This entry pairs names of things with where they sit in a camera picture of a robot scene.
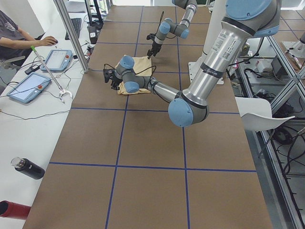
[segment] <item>person's shirt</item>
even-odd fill
[[[0,11],[0,39],[2,37],[11,40],[25,41],[26,39],[18,31],[18,25],[16,25],[12,19],[10,19],[5,13]],[[28,53],[28,49],[11,49],[0,45],[0,59],[11,59],[19,56],[23,56]]]

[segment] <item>blue tablet device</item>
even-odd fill
[[[71,50],[54,49],[47,56],[45,63],[51,72],[62,72],[65,70],[73,57]],[[42,65],[41,70],[46,72],[46,68]]]
[[[37,73],[31,73],[6,95],[27,104],[49,85],[51,79]]]

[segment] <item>white table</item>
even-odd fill
[[[71,18],[80,17],[83,20],[84,15],[85,14],[81,13],[72,13]],[[61,18],[58,17],[51,28],[45,33],[45,36],[54,36],[59,41],[58,44],[56,44],[58,49],[70,49],[72,50],[73,55],[75,55],[71,42],[64,39],[65,34],[66,30]],[[85,44],[86,40],[89,41],[89,34],[87,31],[87,24],[84,23],[80,34],[80,44]],[[45,58],[52,49],[55,49],[55,46],[36,48],[37,52]],[[35,57],[36,55],[32,52],[24,65],[31,63]],[[72,66],[75,61],[76,60],[72,60],[68,67]],[[20,69],[12,81],[20,82],[24,79],[27,76],[24,73],[26,69],[27,67]],[[50,77],[41,70],[38,70],[37,73]],[[68,90],[75,96],[83,75],[80,63],[76,62],[66,74],[71,78]],[[69,79],[63,74],[58,78],[58,81],[62,87],[65,88]],[[2,96],[6,95],[10,90],[11,87],[8,86]],[[46,91],[51,92],[55,96],[59,96],[59,89],[55,82],[52,82],[46,88]],[[23,118],[37,117],[70,110],[72,99],[68,94],[63,96],[65,101],[64,104],[48,92],[42,92],[29,104],[21,104],[8,97],[1,97],[0,109],[6,113]],[[42,179],[34,180],[15,171],[10,165],[10,161],[16,156],[21,158],[25,157],[46,169],[67,116],[68,112],[38,119],[21,120],[0,113],[0,173],[2,174],[2,176],[0,176],[0,201],[7,200],[29,206],[33,204]],[[24,220],[0,218],[0,229],[21,229],[24,222]]]

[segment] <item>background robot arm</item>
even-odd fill
[[[209,113],[207,98],[225,73],[245,41],[277,33],[281,0],[227,0],[226,15],[214,45],[201,64],[191,85],[183,91],[169,87],[152,77],[133,71],[132,57],[121,59],[116,76],[125,82],[127,92],[146,88],[170,102],[171,121],[180,127],[203,121]]]
[[[153,40],[152,49],[148,50],[147,52],[148,58],[150,58],[152,55],[156,56],[156,54],[160,51],[168,33],[172,33],[175,36],[185,39],[190,32],[188,28],[193,16],[197,12],[196,0],[172,0],[172,3],[186,10],[184,16],[179,25],[173,23],[172,19],[166,18],[160,24],[157,33],[151,33],[147,36],[147,40]]]

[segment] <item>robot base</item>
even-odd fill
[[[282,42],[283,43],[283,46],[289,50],[290,48],[293,47],[293,45],[296,43],[296,42]],[[305,48],[302,48],[301,50],[296,50],[296,49],[291,49],[289,50],[289,52],[294,55],[296,58],[305,58]]]
[[[194,68],[194,65],[196,62],[189,62],[189,76],[190,76],[190,82],[193,81],[194,77],[196,76],[198,69]],[[224,84],[224,79],[221,78],[218,80],[217,84]]]

